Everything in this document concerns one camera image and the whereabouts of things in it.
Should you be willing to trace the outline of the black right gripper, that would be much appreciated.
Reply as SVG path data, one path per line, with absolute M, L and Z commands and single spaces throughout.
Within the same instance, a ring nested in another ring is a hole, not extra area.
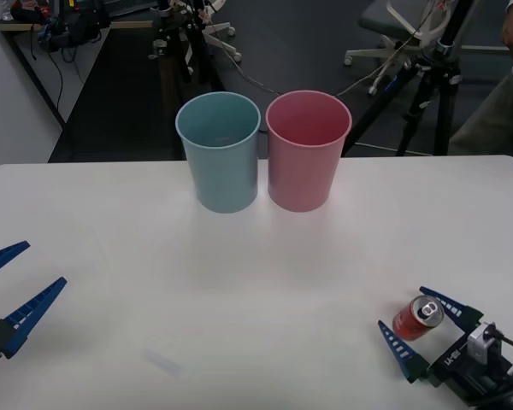
M 438 300 L 460 330 L 474 330 L 481 324 L 481 311 L 424 286 L 419 291 Z M 377 325 L 409 383 L 425 378 L 428 370 L 433 386 L 445 384 L 465 404 L 492 404 L 513 390 L 511 363 L 502 356 L 502 342 L 496 337 L 478 336 L 472 342 L 464 335 L 430 366 L 384 322 L 379 320 Z

